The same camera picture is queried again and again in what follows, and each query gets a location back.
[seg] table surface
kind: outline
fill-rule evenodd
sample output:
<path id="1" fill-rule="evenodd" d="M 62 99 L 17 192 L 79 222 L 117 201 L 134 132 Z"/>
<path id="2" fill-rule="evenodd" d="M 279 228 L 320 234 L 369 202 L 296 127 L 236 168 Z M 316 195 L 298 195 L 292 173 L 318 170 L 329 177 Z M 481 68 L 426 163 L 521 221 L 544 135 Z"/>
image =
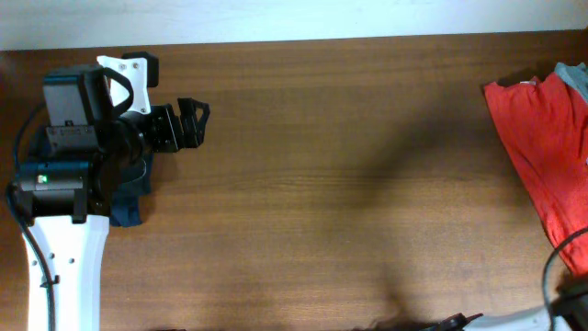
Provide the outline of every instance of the table surface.
<path id="1" fill-rule="evenodd" d="M 541 304 L 550 244 L 481 87 L 588 60 L 585 32 L 0 52 L 2 182 L 50 68 L 137 50 L 160 59 L 152 104 L 194 97 L 212 114 L 200 148 L 155 156 L 144 224 L 111 229 L 103 330 L 349 329 Z M 0 324 L 21 330 L 26 256 L 0 211 Z"/>

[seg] light blue fabric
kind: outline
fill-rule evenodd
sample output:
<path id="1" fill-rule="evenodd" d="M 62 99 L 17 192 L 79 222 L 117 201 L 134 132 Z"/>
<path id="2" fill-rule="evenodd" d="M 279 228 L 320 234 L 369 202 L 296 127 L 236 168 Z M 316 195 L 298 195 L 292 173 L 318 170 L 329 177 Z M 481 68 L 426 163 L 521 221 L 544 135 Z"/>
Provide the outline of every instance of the light blue fabric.
<path id="1" fill-rule="evenodd" d="M 588 103 L 588 69 L 586 64 L 580 63 L 578 66 L 569 66 L 558 63 L 555 66 L 555 74 L 569 87 L 578 91 L 584 101 Z"/>

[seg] red fabric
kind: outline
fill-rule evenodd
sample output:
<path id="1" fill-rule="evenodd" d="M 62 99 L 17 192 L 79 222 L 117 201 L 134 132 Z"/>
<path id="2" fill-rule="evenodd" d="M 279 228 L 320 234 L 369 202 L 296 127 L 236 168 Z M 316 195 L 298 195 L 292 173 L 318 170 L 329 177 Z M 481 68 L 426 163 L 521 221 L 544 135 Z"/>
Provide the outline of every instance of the red fabric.
<path id="1" fill-rule="evenodd" d="M 549 241 L 558 245 L 588 225 L 588 104 L 556 74 L 536 86 L 485 87 L 496 130 L 531 196 Z M 561 257 L 588 274 L 588 236 Z"/>

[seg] white background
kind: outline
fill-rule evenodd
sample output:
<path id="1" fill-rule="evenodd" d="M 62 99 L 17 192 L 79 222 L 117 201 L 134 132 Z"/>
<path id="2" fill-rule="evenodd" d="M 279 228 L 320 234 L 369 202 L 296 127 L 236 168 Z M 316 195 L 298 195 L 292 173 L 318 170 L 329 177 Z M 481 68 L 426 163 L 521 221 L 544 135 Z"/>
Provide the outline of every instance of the white background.
<path id="1" fill-rule="evenodd" d="M 1 50 L 586 26 L 586 0 L 0 0 Z"/>

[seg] wooden tabletop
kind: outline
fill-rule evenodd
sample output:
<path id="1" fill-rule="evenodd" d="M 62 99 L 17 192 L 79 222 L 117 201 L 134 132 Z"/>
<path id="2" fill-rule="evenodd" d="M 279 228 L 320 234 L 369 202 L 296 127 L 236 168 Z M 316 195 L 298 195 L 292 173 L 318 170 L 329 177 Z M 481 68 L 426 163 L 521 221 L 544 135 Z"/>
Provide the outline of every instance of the wooden tabletop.
<path id="1" fill-rule="evenodd" d="M 111 228 L 102 330 L 349 329 L 541 304 L 550 244 L 481 86 L 588 60 L 585 33 L 1 52 L 2 183 L 49 69 L 137 50 L 160 59 L 152 104 L 194 97 L 212 114 L 200 148 L 155 156 L 144 224 Z M 23 330 L 24 245 L 1 212 L 0 324 Z"/>

